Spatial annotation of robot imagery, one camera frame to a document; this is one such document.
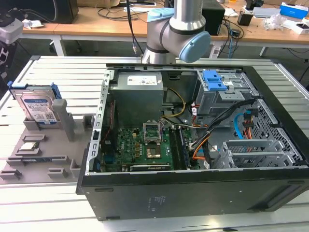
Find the table leg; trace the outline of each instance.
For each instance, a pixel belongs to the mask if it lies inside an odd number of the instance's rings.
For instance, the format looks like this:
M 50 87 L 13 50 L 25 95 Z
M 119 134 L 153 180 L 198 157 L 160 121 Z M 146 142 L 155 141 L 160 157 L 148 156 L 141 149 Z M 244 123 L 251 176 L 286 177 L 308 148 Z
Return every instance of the table leg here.
M 54 41 L 54 45 L 55 45 L 57 55 L 58 56 L 66 56 L 67 52 L 66 52 L 66 49 L 64 47 L 63 40 L 61 40 L 61 37 L 55 36 L 52 40 Z
M 211 48 L 211 54 L 209 55 L 209 58 L 217 59 L 219 52 L 221 50 L 221 47 L 223 45 L 223 41 L 214 41 L 213 46 Z
M 93 41 L 93 50 L 98 52 L 98 41 Z
M 265 53 L 267 52 L 268 47 L 263 47 L 261 52 L 260 52 L 260 57 L 263 57 L 265 55 Z

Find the black box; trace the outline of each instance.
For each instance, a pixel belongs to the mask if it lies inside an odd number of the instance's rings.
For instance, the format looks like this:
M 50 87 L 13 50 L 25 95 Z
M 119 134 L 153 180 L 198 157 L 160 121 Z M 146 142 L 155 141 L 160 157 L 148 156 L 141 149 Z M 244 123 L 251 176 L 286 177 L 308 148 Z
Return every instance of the black box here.
M 253 14 L 245 14 L 245 13 L 241 12 L 241 13 L 239 14 L 237 23 L 238 23 L 239 25 L 241 25 L 241 26 L 249 26 L 252 17 L 253 17 Z
M 57 5 L 57 18 L 54 23 L 70 24 L 78 13 L 77 0 L 55 0 Z M 55 17 L 54 0 L 0 0 L 0 6 L 6 10 L 14 7 L 17 9 L 31 9 L 53 20 Z M 42 20 L 40 17 L 28 14 L 30 20 Z
M 205 31 L 210 35 L 218 35 L 225 9 L 216 0 L 203 0 L 202 15 L 206 19 Z

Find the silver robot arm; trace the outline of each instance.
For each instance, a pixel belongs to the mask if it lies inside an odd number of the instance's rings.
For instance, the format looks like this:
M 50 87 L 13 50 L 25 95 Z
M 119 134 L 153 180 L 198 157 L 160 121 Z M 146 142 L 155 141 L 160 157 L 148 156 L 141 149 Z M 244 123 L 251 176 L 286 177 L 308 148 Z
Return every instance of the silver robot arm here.
M 211 37 L 205 31 L 202 0 L 175 0 L 174 9 L 157 8 L 147 15 L 147 48 L 142 63 L 187 63 L 200 59 Z

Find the black computer case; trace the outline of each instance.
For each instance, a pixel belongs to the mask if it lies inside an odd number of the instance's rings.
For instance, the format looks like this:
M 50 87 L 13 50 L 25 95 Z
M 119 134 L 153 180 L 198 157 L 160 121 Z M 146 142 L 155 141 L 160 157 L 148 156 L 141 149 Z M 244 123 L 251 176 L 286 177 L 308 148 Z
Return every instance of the black computer case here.
M 53 23 L 70 24 L 78 14 L 77 0 L 55 0 L 57 17 Z M 55 17 L 54 0 L 0 0 L 1 8 L 10 10 L 16 7 L 19 10 L 31 9 L 52 21 Z M 42 20 L 34 14 L 28 14 L 27 19 Z

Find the label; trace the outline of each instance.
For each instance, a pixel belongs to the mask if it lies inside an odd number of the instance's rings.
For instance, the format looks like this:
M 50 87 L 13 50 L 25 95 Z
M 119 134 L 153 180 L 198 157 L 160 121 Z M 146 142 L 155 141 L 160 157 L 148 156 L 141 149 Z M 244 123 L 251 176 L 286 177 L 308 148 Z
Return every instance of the label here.
M 31 116 L 41 124 L 55 124 L 57 122 L 54 112 L 49 108 L 46 99 L 24 99 L 24 103 Z
M 195 115 L 195 116 L 197 115 L 197 109 L 196 108 L 192 108 L 192 114 Z
M 223 84 L 225 86 L 233 86 L 233 82 L 231 82 L 231 81 L 223 81 Z
M 128 76 L 128 86 L 156 86 L 156 76 Z
M 217 145 L 211 146 L 211 149 L 209 151 L 218 151 Z
M 207 163 L 207 161 L 205 160 L 204 161 L 204 167 L 206 168 L 206 169 L 209 169 L 211 166 L 209 165 L 209 163 Z
M 164 202 L 166 201 L 165 196 L 160 196 L 160 197 L 150 197 L 148 199 L 148 205 L 147 205 L 147 210 L 151 212 L 158 211 L 162 209 Z

